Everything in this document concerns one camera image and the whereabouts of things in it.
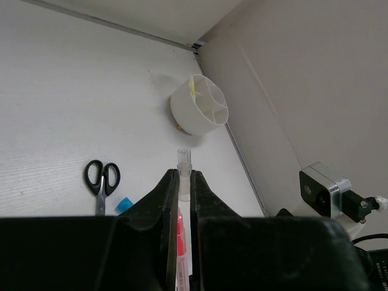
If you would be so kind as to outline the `pink pen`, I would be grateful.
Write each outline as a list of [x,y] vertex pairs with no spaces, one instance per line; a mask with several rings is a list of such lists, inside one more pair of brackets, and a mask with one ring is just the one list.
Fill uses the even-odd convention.
[[176,250],[176,289],[179,291],[190,290],[186,230],[184,227],[184,220],[180,209],[178,209]]

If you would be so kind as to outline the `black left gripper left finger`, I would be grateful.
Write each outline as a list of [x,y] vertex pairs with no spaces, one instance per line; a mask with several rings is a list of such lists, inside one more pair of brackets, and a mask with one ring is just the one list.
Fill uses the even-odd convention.
[[1,219],[2,290],[173,290],[178,172],[118,216]]

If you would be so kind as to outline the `blue black highlighter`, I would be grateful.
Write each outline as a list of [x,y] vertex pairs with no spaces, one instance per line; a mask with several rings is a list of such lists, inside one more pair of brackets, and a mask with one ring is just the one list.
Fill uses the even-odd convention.
[[120,202],[115,207],[115,210],[117,214],[121,215],[124,212],[128,211],[128,209],[130,209],[132,206],[133,206],[133,202],[129,198],[125,197],[122,200],[120,200]]

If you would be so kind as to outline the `yellow pen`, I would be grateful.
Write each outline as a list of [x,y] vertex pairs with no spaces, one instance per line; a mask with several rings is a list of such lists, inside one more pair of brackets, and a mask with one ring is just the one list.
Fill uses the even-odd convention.
[[189,89],[190,89],[190,94],[191,94],[193,99],[195,99],[196,95],[198,94],[198,92],[196,92],[196,88],[195,88],[197,77],[202,77],[202,75],[199,75],[199,74],[194,74],[193,75],[193,74],[191,74],[190,77],[189,77]]

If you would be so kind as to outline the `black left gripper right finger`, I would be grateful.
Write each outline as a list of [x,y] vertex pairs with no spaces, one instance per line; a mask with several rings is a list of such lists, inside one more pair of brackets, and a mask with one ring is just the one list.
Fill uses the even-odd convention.
[[190,177],[193,290],[369,290],[345,230],[323,217],[242,217]]

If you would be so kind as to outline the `clear pen cap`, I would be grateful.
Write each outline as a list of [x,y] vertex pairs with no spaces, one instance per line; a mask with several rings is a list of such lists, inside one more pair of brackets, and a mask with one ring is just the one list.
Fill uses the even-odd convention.
[[177,169],[179,173],[178,199],[182,202],[190,201],[190,177],[192,172],[191,150],[178,150]]

